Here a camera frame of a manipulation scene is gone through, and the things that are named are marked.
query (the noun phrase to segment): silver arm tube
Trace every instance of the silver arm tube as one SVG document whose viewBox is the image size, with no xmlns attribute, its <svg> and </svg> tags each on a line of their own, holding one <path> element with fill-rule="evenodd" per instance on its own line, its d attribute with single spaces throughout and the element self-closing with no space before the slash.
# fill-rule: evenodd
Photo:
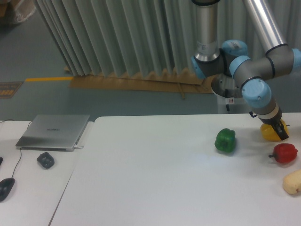
<svg viewBox="0 0 301 226">
<path fill-rule="evenodd" d="M 215 60 L 220 52 L 217 48 L 217 3 L 197 8 L 197 51 L 195 58 L 209 62 Z"/>
<path fill-rule="evenodd" d="M 243 0 L 265 52 L 286 44 L 267 0 Z"/>
</svg>

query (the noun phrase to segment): laptop lid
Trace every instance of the laptop lid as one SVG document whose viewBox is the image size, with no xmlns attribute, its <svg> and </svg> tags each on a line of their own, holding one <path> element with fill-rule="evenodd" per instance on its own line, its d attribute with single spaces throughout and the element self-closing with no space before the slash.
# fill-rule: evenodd
<svg viewBox="0 0 301 226">
<path fill-rule="evenodd" d="M 16 147 L 73 151 L 88 119 L 89 115 L 37 115 Z"/>
</svg>

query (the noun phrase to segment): computer mouse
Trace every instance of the computer mouse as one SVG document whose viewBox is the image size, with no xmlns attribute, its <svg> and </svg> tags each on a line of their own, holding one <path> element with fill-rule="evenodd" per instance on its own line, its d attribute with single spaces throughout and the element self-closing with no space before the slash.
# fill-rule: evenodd
<svg viewBox="0 0 301 226">
<path fill-rule="evenodd" d="M 0 181 L 0 202 L 5 200 L 11 189 L 13 188 L 15 179 L 6 178 Z"/>
<path fill-rule="evenodd" d="M 40 154 L 40 156 L 37 158 L 37 161 L 44 167 L 45 169 L 49 169 L 52 167 L 55 163 L 54 158 L 48 153 L 44 152 L 43 154 Z"/>
</svg>

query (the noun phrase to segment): gray computer mouse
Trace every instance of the gray computer mouse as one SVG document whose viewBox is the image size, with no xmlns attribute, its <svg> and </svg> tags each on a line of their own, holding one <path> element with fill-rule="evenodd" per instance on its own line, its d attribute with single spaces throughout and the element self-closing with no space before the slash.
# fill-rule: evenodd
<svg viewBox="0 0 301 226">
<path fill-rule="evenodd" d="M 6 178 L 0 181 L 0 202 L 5 200 L 11 189 L 13 188 L 15 179 Z"/>
</svg>

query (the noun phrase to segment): blue joint cap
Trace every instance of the blue joint cap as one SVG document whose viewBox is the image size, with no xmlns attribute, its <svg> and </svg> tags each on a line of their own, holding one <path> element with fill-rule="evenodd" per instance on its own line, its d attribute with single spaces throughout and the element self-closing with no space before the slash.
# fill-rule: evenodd
<svg viewBox="0 0 301 226">
<path fill-rule="evenodd" d="M 293 48 L 292 50 L 293 50 L 294 58 L 293 58 L 293 68 L 291 74 L 301 71 L 301 51 L 298 50 L 297 48 Z"/>
<path fill-rule="evenodd" d="M 240 40 L 227 40 L 222 44 L 225 53 L 239 57 L 248 55 L 248 46 Z"/>
<path fill-rule="evenodd" d="M 199 79 L 206 78 L 206 76 L 204 75 L 204 73 L 202 72 L 202 70 L 200 69 L 200 67 L 198 66 L 198 64 L 197 64 L 194 56 L 191 57 L 191 62 L 192 62 L 192 66 L 193 66 L 194 72 L 196 73 L 196 76 Z"/>
<path fill-rule="evenodd" d="M 251 60 L 251 59 L 248 56 L 239 56 L 231 62 L 230 66 L 229 66 L 229 70 L 232 75 L 232 78 L 234 78 L 236 69 L 238 69 L 238 67 L 246 60 Z"/>
<path fill-rule="evenodd" d="M 263 108 L 269 104 L 272 92 L 262 79 L 252 79 L 242 87 L 245 101 L 253 108 Z"/>
</svg>

